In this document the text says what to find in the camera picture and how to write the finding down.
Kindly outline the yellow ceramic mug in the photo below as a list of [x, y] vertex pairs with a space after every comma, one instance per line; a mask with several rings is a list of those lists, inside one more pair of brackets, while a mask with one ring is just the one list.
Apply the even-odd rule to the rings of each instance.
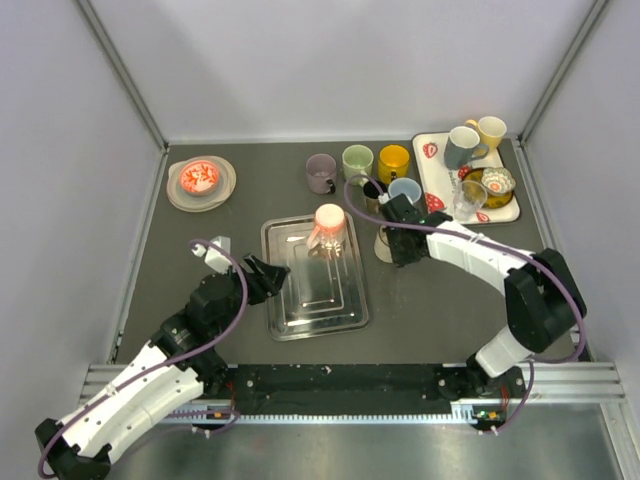
[[379, 153], [378, 177], [389, 185], [393, 180], [404, 178], [410, 165], [409, 151], [398, 144], [383, 147]]

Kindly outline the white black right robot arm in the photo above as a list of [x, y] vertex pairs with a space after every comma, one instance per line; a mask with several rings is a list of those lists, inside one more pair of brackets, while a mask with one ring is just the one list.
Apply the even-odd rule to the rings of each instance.
[[468, 358], [461, 389], [492, 394], [505, 372], [544, 352], [584, 320], [586, 304], [558, 251], [507, 247], [442, 211], [422, 214], [404, 194], [383, 195], [380, 211], [394, 265], [442, 261], [489, 284], [505, 299], [507, 325]]

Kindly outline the light green ceramic mug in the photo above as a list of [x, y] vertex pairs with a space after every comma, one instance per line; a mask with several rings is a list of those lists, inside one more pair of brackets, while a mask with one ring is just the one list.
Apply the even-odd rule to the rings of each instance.
[[342, 169], [345, 181], [350, 185], [362, 187], [368, 180], [365, 176], [372, 173], [373, 152], [364, 145], [348, 146], [342, 153]]

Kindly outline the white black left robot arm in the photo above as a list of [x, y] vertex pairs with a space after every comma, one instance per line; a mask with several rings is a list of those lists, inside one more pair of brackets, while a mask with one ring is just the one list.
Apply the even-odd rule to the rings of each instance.
[[204, 277], [133, 360], [98, 394], [62, 419], [35, 430], [44, 479], [103, 479], [140, 437], [182, 405], [216, 396], [227, 365], [215, 347], [247, 306], [277, 296], [289, 268], [247, 255]]

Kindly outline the light grey ceramic mug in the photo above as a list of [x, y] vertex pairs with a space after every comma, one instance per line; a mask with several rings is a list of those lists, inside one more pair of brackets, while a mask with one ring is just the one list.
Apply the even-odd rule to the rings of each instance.
[[404, 195], [412, 205], [416, 205], [423, 198], [420, 184], [411, 178], [396, 178], [388, 187], [388, 195], [391, 199]]

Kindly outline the cream ceramic mug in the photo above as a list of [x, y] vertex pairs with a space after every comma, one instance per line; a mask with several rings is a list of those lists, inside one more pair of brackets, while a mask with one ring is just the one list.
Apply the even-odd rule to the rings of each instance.
[[374, 241], [374, 254], [376, 257], [387, 264], [393, 263], [393, 257], [386, 234], [386, 230], [383, 226], [380, 226]]

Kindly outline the brown striped small mug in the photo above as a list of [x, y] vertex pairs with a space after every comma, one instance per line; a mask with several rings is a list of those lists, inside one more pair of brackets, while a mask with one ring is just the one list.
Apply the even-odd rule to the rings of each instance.
[[362, 190], [367, 211], [377, 214], [380, 208], [379, 196], [387, 192], [386, 184], [379, 180], [367, 181]]

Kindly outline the pink ceramic mug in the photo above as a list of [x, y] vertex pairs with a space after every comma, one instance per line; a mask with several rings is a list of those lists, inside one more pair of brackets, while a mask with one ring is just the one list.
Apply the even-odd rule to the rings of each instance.
[[314, 213], [314, 227], [307, 238], [309, 250], [338, 250], [345, 238], [346, 214], [334, 203], [322, 204]]

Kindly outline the purple ceramic mug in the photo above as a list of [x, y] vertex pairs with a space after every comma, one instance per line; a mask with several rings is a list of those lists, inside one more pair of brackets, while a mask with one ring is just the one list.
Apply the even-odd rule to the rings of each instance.
[[306, 178], [309, 189], [316, 194], [336, 192], [337, 162], [329, 154], [318, 153], [306, 161]]

